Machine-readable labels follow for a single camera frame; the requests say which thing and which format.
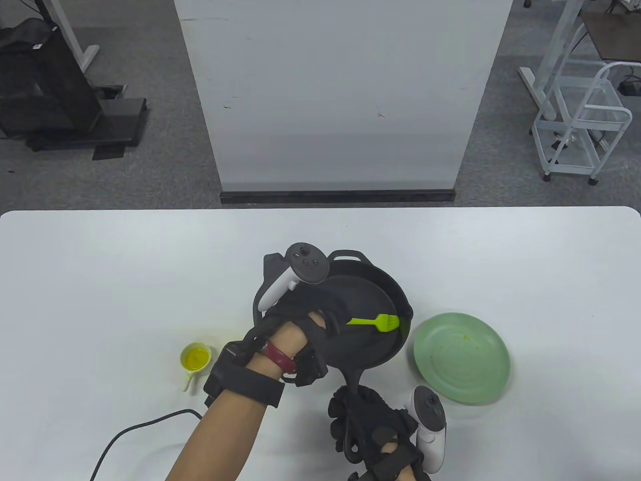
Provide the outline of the person's right hand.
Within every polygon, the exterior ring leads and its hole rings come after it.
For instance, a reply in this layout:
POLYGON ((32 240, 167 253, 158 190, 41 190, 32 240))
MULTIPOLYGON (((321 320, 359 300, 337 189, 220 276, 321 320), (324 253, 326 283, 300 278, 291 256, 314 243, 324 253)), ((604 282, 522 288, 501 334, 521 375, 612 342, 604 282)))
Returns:
POLYGON ((407 410, 391 408, 373 389, 360 385, 357 392, 339 388, 328 405, 330 435, 335 451, 351 455, 351 463, 379 463, 390 443, 409 444, 418 423, 407 410))

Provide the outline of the person's left hand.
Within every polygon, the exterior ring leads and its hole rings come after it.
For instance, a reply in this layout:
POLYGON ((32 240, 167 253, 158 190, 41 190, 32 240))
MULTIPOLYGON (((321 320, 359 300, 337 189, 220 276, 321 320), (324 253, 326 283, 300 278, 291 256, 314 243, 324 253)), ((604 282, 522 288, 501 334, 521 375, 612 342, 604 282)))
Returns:
POLYGON ((348 308, 337 296, 318 287, 298 286, 270 307, 258 324, 272 330, 294 325, 310 350, 325 355, 350 319, 348 308))

